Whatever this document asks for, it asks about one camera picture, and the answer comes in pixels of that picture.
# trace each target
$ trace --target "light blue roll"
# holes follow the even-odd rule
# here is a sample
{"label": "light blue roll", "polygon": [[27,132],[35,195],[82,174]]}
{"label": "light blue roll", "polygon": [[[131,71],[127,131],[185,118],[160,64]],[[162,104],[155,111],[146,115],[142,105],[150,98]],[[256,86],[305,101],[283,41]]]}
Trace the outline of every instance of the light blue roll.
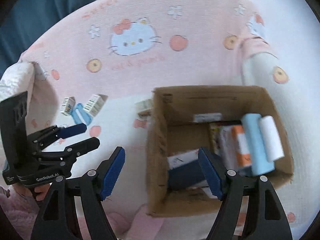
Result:
{"label": "light blue roll", "polygon": [[274,162],[267,160],[267,152],[259,128],[260,118],[261,114],[245,114],[241,119],[250,151],[253,176],[265,174],[275,169]]}

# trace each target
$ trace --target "paper roll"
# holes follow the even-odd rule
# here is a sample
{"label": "paper roll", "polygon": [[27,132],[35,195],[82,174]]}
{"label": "paper roll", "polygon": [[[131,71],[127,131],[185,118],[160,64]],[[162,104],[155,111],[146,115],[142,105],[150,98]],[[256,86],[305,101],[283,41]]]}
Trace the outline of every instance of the paper roll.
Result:
{"label": "paper roll", "polygon": [[280,136],[273,117],[270,115],[262,117],[259,120],[259,127],[266,148],[268,161],[272,162],[284,157]]}
{"label": "paper roll", "polygon": [[261,114],[245,114],[241,119],[250,152],[253,176],[259,176],[275,169],[274,162],[269,162],[267,158],[267,151],[259,127],[260,119]]}

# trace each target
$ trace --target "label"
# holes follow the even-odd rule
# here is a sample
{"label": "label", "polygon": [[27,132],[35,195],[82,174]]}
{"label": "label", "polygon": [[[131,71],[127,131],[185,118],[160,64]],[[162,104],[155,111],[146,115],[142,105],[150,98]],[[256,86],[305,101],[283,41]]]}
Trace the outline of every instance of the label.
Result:
{"label": "label", "polygon": [[52,179],[52,178],[57,177],[57,176],[59,176],[59,174],[55,173],[55,174],[51,174],[49,176],[44,176],[42,178],[38,178],[38,179],[36,179],[36,181],[41,181],[41,180],[45,180],[45,179]]}
{"label": "label", "polygon": [[191,150],[168,157],[169,169],[175,169],[198,159],[198,150]]}
{"label": "label", "polygon": [[238,147],[237,150],[238,150],[238,152],[240,154],[248,154],[249,153],[247,139],[245,138],[245,134],[244,133],[238,134],[237,147]]}
{"label": "label", "polygon": [[193,122],[217,122],[221,121],[221,113],[194,114]]}
{"label": "label", "polygon": [[13,181],[14,177],[7,177],[8,182]]}

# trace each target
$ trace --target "white roll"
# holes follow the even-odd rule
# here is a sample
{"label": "white roll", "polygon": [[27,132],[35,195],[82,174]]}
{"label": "white roll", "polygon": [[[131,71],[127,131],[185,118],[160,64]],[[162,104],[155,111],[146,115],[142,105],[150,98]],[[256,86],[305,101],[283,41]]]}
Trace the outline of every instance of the white roll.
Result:
{"label": "white roll", "polygon": [[266,147],[268,162],[284,157],[278,129],[273,117],[267,115],[259,120],[264,146]]}

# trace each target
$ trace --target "blue fabric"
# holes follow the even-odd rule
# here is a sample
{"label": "blue fabric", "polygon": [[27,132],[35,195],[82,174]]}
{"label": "blue fabric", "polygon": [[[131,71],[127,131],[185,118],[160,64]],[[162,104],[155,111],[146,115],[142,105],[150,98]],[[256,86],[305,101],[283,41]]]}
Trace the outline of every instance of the blue fabric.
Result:
{"label": "blue fabric", "polygon": [[0,78],[54,24],[94,0],[18,0],[0,26]]}

